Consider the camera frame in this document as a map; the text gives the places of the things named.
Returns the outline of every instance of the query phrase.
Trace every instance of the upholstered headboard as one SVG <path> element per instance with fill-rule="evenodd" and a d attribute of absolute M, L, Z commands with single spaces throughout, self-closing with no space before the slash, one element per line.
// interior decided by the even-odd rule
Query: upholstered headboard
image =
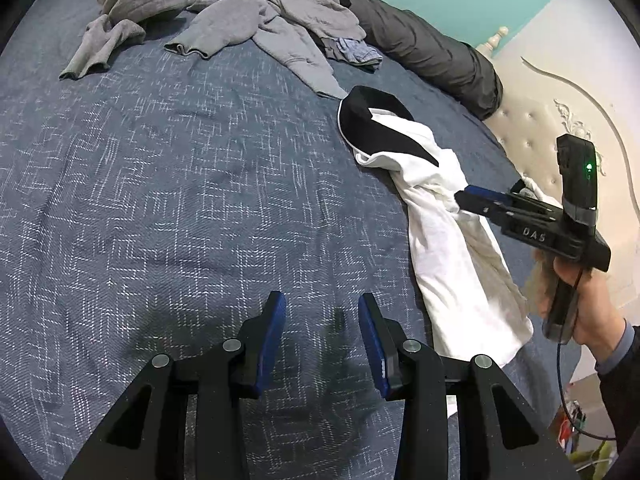
<path fill-rule="evenodd" d="M 497 34 L 477 47 L 489 59 Z M 634 269 L 640 234 L 640 155 L 630 132 L 605 108 L 597 89 L 580 85 L 579 75 L 563 74 L 552 59 L 492 59 L 504 85 L 498 110 L 485 123 L 524 176 L 557 200 L 562 180 L 556 160 L 556 137 L 570 133 L 591 140 L 597 151 L 598 230 L 612 251 L 607 273 L 612 300 L 623 306 L 638 296 Z"/>

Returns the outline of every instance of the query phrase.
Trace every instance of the gray pillow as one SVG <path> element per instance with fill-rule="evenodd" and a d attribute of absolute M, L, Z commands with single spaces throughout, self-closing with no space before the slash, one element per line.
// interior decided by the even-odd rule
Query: gray pillow
<path fill-rule="evenodd" d="M 477 50 L 439 33 L 410 10 L 382 0 L 350 0 L 365 41 L 485 119 L 502 100 L 494 66 Z"/>

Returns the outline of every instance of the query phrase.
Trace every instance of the bed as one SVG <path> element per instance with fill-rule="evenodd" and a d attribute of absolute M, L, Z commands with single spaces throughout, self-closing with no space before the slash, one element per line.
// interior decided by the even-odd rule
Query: bed
<path fill-rule="evenodd" d="M 427 343 L 430 322 L 388 173 L 358 167 L 338 102 L 252 42 L 208 61 L 163 50 L 187 12 L 108 72 L 59 81 L 95 12 L 37 0 L 0 57 L 0 415 L 13 438 L 44 480 L 62 478 L 147 360 L 200 354 L 278 289 L 289 309 L 272 385 L 243 407 L 252 478 L 391 478 L 402 404 L 374 389 L 358 296 Z M 395 94 L 470 183 L 519 178 L 485 124 L 395 61 L 332 66 L 345 89 Z M 523 285 L 529 249 L 496 234 Z M 550 422 L 555 345 L 532 322 L 505 371 Z M 564 349 L 565 381 L 578 357 Z M 456 478 L 455 416 L 449 439 Z"/>

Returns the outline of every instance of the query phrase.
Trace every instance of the person's hand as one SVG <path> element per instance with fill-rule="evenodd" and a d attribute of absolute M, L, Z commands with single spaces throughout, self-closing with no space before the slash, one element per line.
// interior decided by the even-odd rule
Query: person's hand
<path fill-rule="evenodd" d="M 536 251 L 535 259 L 543 261 L 546 255 Z M 575 285 L 580 267 L 563 258 L 554 259 L 554 271 L 565 283 Z M 536 303 L 540 316 L 545 318 L 553 297 L 548 290 L 548 274 L 545 283 L 540 288 Z M 587 345 L 596 361 L 603 362 L 616 349 L 625 332 L 626 321 L 618 310 L 611 304 L 609 291 L 604 274 L 597 270 L 582 273 L 578 284 L 578 318 L 575 323 L 574 340 L 581 345 Z"/>

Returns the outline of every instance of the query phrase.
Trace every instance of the screw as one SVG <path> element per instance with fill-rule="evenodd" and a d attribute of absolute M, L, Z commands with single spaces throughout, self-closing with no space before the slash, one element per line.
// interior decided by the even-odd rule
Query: screw
<path fill-rule="evenodd" d="M 488 355 L 480 354 L 474 359 L 476 364 L 481 368 L 489 368 L 494 362 Z"/>
<path fill-rule="evenodd" d="M 222 348 L 225 352 L 235 352 L 242 346 L 242 342 L 239 339 L 227 339 L 222 343 Z"/>
<path fill-rule="evenodd" d="M 411 352 L 412 354 L 417 352 L 422 345 L 420 341 L 416 341 L 415 339 L 407 339 L 404 343 L 402 343 L 402 348 L 404 348 L 407 352 Z"/>
<path fill-rule="evenodd" d="M 164 368 L 169 364 L 169 362 L 171 362 L 171 359 L 169 359 L 169 356 L 167 354 L 158 354 L 153 359 L 151 359 L 151 364 L 155 368 Z"/>

